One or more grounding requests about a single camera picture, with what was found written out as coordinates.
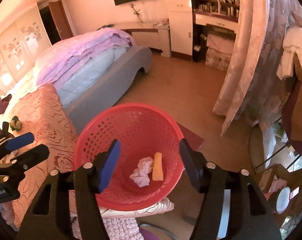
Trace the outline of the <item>grey bed base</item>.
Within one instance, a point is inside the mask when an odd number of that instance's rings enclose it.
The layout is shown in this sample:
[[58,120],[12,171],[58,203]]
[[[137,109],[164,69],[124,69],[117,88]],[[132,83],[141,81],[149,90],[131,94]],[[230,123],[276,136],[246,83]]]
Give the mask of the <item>grey bed base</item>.
[[130,88],[139,70],[148,73],[152,68],[152,51],[133,46],[64,112],[79,134],[99,113],[112,107]]

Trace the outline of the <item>green yellow wrapper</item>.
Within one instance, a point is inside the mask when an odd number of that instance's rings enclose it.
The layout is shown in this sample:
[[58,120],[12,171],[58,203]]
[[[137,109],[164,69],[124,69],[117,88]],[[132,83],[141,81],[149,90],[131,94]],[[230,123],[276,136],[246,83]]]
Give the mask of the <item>green yellow wrapper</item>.
[[19,120],[17,116],[13,116],[9,123],[9,126],[12,131],[18,131],[22,128],[22,122]]

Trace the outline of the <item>white low cabinet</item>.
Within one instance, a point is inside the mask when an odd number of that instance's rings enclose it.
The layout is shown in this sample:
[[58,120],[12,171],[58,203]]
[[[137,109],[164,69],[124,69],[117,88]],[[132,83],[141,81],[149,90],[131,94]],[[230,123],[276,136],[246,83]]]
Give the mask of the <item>white low cabinet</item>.
[[114,27],[130,34],[137,46],[157,49],[161,51],[162,56],[172,57],[168,24],[127,22],[115,24]]

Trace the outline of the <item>rose in vase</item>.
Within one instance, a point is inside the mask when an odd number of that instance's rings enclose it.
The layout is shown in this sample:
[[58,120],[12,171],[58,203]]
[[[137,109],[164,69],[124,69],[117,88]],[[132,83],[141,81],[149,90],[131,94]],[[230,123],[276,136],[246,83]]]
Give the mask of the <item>rose in vase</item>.
[[130,3],[129,5],[130,5],[130,7],[133,11],[133,14],[137,17],[138,21],[140,23],[143,23],[143,20],[142,20],[141,15],[140,15],[140,10],[136,9],[133,3]]

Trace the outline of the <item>black plastic bag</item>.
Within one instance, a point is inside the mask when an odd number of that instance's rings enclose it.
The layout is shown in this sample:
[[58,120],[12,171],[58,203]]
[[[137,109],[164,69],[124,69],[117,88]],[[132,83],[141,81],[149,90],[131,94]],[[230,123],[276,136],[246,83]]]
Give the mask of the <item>black plastic bag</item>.
[[9,133],[9,123],[6,121],[3,122],[2,128],[0,128],[0,140],[3,138],[14,138],[14,135]]

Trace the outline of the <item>brown wooden door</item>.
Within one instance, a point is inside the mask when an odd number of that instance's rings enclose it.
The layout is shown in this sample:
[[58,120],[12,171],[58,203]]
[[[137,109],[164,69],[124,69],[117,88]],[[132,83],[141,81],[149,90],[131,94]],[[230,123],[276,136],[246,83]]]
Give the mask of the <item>brown wooden door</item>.
[[54,24],[62,40],[73,37],[71,26],[69,25],[62,0],[49,2],[48,7],[52,15]]

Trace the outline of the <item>yellow foam fruit net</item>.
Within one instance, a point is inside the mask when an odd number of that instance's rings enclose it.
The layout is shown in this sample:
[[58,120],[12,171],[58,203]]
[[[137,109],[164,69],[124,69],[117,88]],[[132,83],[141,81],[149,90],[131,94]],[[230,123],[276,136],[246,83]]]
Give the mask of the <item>yellow foam fruit net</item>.
[[154,156],[152,179],[153,181],[164,181],[162,168],[162,153],[160,152],[156,152]]

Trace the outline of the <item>dressing table with cosmetics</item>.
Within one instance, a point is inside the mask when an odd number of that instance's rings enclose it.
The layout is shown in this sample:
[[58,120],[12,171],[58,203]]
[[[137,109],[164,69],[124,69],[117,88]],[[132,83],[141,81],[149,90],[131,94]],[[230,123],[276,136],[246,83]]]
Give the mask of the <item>dressing table with cosmetics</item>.
[[227,70],[238,31],[240,0],[192,0],[193,62]]

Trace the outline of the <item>floral window curtain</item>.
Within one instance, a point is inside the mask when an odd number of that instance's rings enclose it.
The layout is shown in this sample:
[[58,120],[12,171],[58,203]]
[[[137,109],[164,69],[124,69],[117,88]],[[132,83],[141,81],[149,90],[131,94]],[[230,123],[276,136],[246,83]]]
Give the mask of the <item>floral window curtain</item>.
[[276,70],[283,54],[283,39],[302,15],[299,0],[240,0],[239,26],[231,62],[213,111],[225,117],[222,133],[233,120],[268,129],[289,96],[289,81]]

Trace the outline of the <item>white tissue in basket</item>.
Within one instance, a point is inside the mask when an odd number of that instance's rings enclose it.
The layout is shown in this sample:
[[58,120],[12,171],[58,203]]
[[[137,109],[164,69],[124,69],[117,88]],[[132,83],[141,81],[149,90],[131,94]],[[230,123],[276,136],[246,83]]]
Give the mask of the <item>white tissue in basket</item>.
[[139,187],[148,186],[150,183],[149,174],[152,172],[153,166],[153,158],[146,157],[141,159],[137,164],[137,168],[130,175],[130,179]]

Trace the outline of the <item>folded pink purple quilt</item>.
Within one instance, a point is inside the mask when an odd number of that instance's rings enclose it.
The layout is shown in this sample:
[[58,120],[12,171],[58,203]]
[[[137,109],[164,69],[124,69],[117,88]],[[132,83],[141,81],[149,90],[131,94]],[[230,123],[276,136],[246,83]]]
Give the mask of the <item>folded pink purple quilt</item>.
[[131,35],[116,28],[103,28],[62,40],[44,51],[33,68],[34,83],[38,87],[54,83],[69,70],[74,73],[90,57],[110,48],[130,48],[135,45]]

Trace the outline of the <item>red plastic waste basket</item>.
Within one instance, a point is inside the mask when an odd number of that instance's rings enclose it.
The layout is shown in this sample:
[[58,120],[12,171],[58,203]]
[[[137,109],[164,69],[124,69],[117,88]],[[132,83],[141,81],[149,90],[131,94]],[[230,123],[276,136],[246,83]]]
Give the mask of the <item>red plastic waste basket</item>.
[[[178,183],[184,165],[179,143],[184,135],[176,121],[157,107],[124,103],[98,114],[80,133],[73,152],[75,169],[120,142],[120,156],[108,187],[96,194],[99,206],[118,211],[150,207],[169,195]],[[139,161],[162,154],[162,181],[139,187],[130,178]]]

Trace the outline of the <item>white tall cabinet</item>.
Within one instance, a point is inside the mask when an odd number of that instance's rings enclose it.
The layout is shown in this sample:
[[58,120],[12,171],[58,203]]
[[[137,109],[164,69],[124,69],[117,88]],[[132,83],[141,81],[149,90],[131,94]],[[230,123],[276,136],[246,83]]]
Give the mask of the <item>white tall cabinet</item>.
[[192,0],[166,0],[173,57],[193,61]]

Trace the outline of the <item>rose pattern bed cover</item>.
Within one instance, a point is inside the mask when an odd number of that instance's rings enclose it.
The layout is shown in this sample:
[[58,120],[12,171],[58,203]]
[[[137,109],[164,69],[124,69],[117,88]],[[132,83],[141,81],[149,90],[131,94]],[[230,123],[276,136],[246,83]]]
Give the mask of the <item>rose pattern bed cover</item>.
[[78,135],[71,120],[63,111],[58,93],[52,84],[47,84],[20,98],[12,109],[3,115],[3,120],[14,116],[22,122],[22,128],[15,131],[14,136],[31,132],[35,140],[32,144],[5,156],[1,162],[8,163],[13,157],[39,144],[44,144],[49,149],[47,160],[25,172],[26,177],[18,187],[20,197],[12,202],[13,224],[19,228],[48,173],[53,169],[60,172],[73,169],[73,151]]

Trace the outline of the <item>sliding floral wardrobe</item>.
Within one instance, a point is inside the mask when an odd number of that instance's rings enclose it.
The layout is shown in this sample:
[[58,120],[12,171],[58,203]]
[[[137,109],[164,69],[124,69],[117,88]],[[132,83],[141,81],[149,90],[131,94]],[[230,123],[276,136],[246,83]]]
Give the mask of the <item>sliding floral wardrobe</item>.
[[8,26],[0,34],[0,95],[11,90],[50,46],[38,7]]

